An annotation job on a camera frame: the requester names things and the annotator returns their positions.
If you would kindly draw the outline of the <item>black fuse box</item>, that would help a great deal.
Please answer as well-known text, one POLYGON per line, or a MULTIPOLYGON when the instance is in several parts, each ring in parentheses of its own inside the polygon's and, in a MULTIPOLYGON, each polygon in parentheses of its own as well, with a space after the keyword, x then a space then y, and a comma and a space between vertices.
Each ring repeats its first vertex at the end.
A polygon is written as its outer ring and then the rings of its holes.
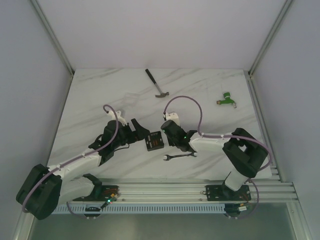
POLYGON ((162 138, 162 132, 161 131, 151 132, 145 138, 145 144, 148 152, 163 149, 165 147, 165 144, 162 138))

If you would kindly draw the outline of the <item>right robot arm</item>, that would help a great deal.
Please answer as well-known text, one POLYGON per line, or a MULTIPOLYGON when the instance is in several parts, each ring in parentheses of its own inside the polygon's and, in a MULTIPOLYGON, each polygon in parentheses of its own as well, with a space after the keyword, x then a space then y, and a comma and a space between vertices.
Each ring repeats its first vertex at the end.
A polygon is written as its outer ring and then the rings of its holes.
POLYGON ((171 147, 182 152, 189 152, 191 156, 198 156, 201 152, 223 152, 233 165, 221 187, 223 197, 234 199, 242 185, 257 173, 265 169, 265 159, 270 157, 270 150, 256 140, 243 128, 237 128, 226 135, 212 135, 199 133, 195 130, 184 131, 175 121, 167 120, 162 126, 171 147))

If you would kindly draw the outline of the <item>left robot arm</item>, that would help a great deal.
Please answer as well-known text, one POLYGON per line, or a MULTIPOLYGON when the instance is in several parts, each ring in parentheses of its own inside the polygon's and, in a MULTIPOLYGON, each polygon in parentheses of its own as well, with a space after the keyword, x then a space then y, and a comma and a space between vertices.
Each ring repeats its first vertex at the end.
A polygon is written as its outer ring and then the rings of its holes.
POLYGON ((60 204, 76 199, 104 199, 102 182, 91 170, 110 160, 122 146, 144 140, 150 131, 136 119, 129 124, 110 120, 93 143, 79 156, 52 166, 35 165, 16 195, 22 209, 44 220, 60 204))

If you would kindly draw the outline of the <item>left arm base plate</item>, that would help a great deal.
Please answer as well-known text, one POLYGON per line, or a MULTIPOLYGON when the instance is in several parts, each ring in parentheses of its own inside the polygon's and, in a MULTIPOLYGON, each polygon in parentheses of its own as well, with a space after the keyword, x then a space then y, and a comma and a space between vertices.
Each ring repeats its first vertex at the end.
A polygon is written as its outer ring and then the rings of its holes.
POLYGON ((111 198, 112 194, 118 194, 118 185, 95 186, 88 196, 82 196, 73 199, 74 202, 104 202, 111 198))

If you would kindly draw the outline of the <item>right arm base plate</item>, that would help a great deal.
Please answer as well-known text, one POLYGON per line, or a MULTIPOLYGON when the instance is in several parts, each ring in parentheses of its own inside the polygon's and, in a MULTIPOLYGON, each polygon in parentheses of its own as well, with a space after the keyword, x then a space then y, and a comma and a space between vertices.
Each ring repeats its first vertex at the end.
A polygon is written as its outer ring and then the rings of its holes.
POLYGON ((206 185, 204 194, 211 202, 239 202, 252 199, 248 185, 242 185, 237 191, 233 191, 225 185, 206 185))

